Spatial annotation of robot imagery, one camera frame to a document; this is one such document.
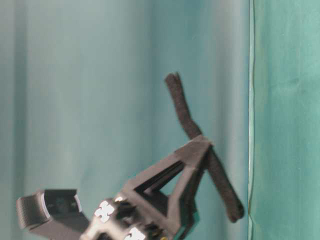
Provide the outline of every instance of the white cross-shaped marker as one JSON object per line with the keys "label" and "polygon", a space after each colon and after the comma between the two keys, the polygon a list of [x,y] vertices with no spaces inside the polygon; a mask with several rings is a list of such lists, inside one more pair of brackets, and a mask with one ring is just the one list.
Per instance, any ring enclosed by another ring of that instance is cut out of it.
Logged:
{"label": "white cross-shaped marker", "polygon": [[115,208],[112,207],[106,200],[100,203],[99,208],[94,212],[96,217],[101,217],[100,220],[103,223],[106,223],[110,215],[115,211]]}

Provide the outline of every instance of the green curtain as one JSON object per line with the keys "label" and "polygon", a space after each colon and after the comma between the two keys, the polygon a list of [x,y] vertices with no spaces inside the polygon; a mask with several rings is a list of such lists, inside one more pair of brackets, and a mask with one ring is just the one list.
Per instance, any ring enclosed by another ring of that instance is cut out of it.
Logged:
{"label": "green curtain", "polygon": [[[188,139],[164,84],[179,71],[194,119],[248,209],[248,15],[244,0],[2,0],[1,239],[21,231],[15,201],[76,188],[99,202]],[[188,239],[246,240],[205,175]]]}
{"label": "green curtain", "polygon": [[254,0],[251,7],[250,239],[317,240],[320,2]]}

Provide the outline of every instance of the green cloth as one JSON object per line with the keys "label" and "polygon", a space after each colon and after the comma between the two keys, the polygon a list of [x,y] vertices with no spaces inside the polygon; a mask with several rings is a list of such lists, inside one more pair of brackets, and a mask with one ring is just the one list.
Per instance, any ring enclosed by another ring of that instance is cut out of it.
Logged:
{"label": "green cloth", "polygon": [[[164,83],[181,73],[191,113],[248,198],[248,4],[245,0],[0,1],[0,230],[15,201],[77,188],[85,214],[185,144]],[[204,175],[189,240],[246,240]]]}
{"label": "green cloth", "polygon": [[254,24],[251,239],[318,240],[320,2],[254,0]]}

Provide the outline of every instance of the teal fabric backdrop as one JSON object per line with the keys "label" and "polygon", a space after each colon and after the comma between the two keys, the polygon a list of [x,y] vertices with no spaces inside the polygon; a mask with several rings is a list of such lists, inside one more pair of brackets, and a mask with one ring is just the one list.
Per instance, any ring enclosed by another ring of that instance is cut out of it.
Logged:
{"label": "teal fabric backdrop", "polygon": [[[88,217],[124,182],[188,139],[163,82],[179,71],[191,112],[248,200],[248,9],[245,0],[0,2],[1,239],[15,200],[77,188]],[[204,176],[188,239],[245,240]]]}
{"label": "teal fabric backdrop", "polygon": [[320,239],[319,16],[316,0],[254,0],[253,240]]}

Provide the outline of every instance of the black plastic part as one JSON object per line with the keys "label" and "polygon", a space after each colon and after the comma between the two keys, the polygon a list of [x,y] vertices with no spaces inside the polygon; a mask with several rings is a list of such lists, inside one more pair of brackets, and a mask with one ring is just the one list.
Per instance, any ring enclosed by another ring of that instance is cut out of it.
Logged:
{"label": "black plastic part", "polygon": [[[197,136],[130,179],[120,192],[142,216],[147,215],[160,229],[166,230],[168,239],[183,235],[194,223],[197,209],[194,199],[189,200],[189,193],[200,181],[202,164],[210,146],[205,137]],[[173,192],[169,196],[164,195],[161,187],[179,172],[182,173]]]}
{"label": "black plastic part", "polygon": [[48,239],[78,240],[89,225],[74,189],[46,189],[20,197],[16,210],[22,229]]}

